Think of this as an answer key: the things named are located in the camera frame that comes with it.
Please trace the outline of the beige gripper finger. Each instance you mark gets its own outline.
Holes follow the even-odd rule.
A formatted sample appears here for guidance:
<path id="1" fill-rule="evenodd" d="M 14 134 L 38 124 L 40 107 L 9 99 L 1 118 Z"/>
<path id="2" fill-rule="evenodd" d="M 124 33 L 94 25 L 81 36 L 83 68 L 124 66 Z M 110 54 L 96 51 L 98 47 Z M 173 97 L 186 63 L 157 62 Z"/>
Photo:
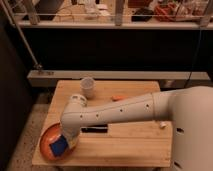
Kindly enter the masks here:
<path id="1" fill-rule="evenodd" d="M 74 148 L 77 145 L 78 139 L 74 138 L 72 140 L 68 140 L 68 147 L 70 149 Z"/>

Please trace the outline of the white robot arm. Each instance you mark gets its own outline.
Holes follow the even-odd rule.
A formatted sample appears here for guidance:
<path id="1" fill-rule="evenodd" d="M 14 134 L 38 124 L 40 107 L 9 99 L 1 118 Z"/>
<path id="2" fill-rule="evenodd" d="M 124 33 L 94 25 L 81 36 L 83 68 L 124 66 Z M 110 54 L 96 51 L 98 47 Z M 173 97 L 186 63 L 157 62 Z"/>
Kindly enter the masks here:
<path id="1" fill-rule="evenodd" d="M 148 93 L 94 107 L 73 95 L 60 123 L 74 146 L 85 126 L 150 120 L 172 122 L 171 171 L 213 171 L 213 87 Z"/>

